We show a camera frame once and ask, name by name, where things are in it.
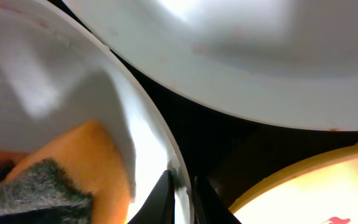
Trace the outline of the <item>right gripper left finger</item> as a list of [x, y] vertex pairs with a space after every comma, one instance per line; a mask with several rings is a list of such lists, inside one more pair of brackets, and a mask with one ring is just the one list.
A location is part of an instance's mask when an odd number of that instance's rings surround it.
[[165, 170], [143, 206], [128, 224], [174, 224], [175, 188], [170, 170]]

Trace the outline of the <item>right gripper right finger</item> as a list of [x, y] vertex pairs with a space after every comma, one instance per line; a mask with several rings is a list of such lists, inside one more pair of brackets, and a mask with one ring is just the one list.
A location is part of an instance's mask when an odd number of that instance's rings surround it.
[[196, 221], [199, 224], [241, 224], [221, 203], [205, 177], [195, 177], [193, 186]]

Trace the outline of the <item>orange green sponge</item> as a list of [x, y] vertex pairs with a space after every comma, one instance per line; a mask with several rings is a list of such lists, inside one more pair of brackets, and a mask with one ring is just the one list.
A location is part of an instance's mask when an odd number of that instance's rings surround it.
[[97, 121], [35, 152], [0, 150], [0, 223], [124, 223], [130, 200], [121, 156]]

